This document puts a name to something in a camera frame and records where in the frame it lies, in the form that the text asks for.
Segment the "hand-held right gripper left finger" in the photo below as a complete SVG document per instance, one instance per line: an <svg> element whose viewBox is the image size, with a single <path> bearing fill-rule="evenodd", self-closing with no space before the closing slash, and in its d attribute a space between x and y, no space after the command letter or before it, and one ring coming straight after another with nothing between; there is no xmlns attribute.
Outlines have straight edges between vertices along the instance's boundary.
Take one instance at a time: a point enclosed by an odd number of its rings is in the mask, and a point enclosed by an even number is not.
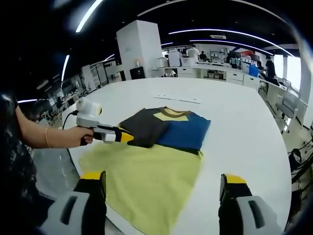
<svg viewBox="0 0 313 235"><path fill-rule="evenodd" d="M103 235L106 221L106 172L81 176L75 189L48 209L44 235Z"/></svg>

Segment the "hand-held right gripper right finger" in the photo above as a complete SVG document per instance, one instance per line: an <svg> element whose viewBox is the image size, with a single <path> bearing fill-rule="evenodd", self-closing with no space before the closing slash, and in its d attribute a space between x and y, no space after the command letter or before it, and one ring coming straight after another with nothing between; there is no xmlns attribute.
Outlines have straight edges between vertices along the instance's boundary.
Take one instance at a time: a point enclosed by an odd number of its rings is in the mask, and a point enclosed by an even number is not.
<svg viewBox="0 0 313 235"><path fill-rule="evenodd" d="M246 181L222 174L219 226L221 235L280 235L277 215L260 197L253 195Z"/></svg>

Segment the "person's left hand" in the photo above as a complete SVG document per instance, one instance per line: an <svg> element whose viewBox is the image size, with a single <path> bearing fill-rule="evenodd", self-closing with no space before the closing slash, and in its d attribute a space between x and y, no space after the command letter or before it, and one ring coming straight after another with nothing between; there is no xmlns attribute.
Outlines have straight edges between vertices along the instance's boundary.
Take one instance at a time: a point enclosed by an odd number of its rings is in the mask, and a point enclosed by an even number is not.
<svg viewBox="0 0 313 235"><path fill-rule="evenodd" d="M93 130L85 127L78 127L80 146L91 144L94 139Z"/></svg>

